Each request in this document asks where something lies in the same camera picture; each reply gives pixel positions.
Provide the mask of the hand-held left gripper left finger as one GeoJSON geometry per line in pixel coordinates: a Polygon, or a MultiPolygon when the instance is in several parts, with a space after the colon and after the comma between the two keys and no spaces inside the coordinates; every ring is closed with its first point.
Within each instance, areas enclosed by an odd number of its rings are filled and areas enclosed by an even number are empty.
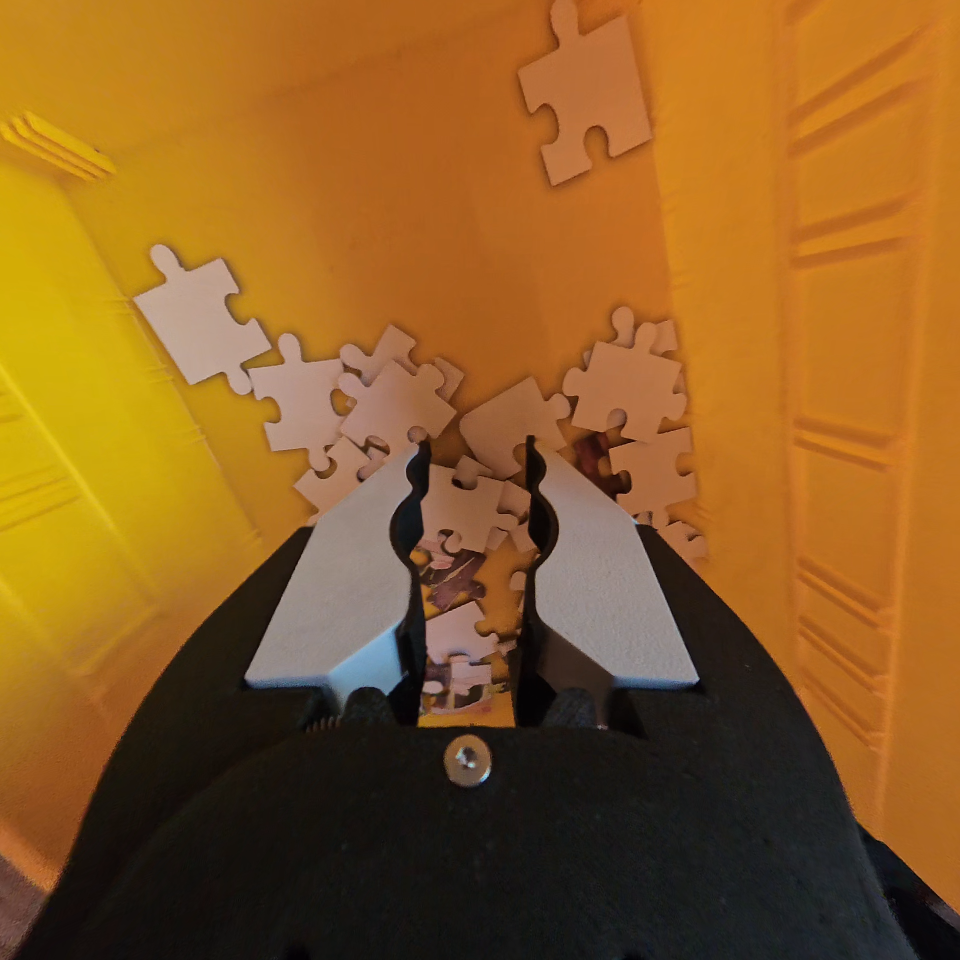
{"type": "Polygon", "coordinates": [[[431,448],[410,444],[323,515],[246,669],[254,689],[318,688],[342,711],[354,690],[416,720],[426,668],[419,572],[431,448]]]}

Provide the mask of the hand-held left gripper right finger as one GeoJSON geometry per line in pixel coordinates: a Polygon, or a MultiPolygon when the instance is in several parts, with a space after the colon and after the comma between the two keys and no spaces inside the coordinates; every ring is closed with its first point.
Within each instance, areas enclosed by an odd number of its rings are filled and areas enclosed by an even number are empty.
{"type": "Polygon", "coordinates": [[[541,440],[526,440],[529,533],[519,638],[517,722],[538,726],[563,690],[584,690],[589,723],[607,724],[620,689],[699,682],[640,527],[541,440]]]}

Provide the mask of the pile of puzzle pieces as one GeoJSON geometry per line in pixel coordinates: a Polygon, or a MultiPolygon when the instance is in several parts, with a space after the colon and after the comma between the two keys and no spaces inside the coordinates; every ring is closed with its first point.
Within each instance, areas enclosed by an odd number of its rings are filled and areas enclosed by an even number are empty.
{"type": "MultiPolygon", "coordinates": [[[[186,268],[156,244],[150,260],[162,282],[134,303],[189,384],[220,375],[241,394],[271,400],[279,419],[264,431],[271,450],[304,450],[309,469],[294,490],[322,516],[388,465],[402,450],[440,437],[454,419],[450,395],[460,372],[438,359],[414,365],[414,341],[389,327],[365,354],[349,343],[338,358],[308,361],[292,333],[277,340],[282,361],[246,365],[270,347],[259,323],[237,321],[227,298],[238,286],[226,262],[186,268]]],[[[462,415],[458,428],[472,460],[532,494],[526,481],[526,441],[546,444],[642,529],[653,528],[689,560],[704,542],[690,526],[669,523],[667,508],[696,494],[693,474],[677,471],[690,453],[690,430],[661,432],[677,421],[687,397],[682,366],[666,354],[677,343],[671,321],[633,330],[626,307],[611,321],[618,337],[598,342],[573,367],[563,392],[542,394],[528,377],[462,415]]],[[[529,533],[529,516],[526,520],[529,533]]],[[[493,550],[450,554],[446,541],[424,532],[411,552],[424,613],[426,661],[416,719],[424,726],[514,723],[513,687],[520,667],[526,576],[539,557],[521,552],[509,535],[493,550]]]]}

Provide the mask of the yellow plastic bin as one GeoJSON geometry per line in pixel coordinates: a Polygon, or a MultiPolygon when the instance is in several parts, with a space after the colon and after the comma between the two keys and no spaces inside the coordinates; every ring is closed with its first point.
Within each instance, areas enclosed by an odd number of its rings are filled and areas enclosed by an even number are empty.
{"type": "Polygon", "coordinates": [[[2,854],[62,869],[114,744],[309,510],[270,402],[188,386],[150,246],[224,258],[306,354],[390,323],[467,411],[546,396],[620,304],[675,319],[704,579],[855,812],[958,906],[958,2],[619,13],[654,129],[552,187],[517,72],[549,2],[2,2],[2,854]]]}

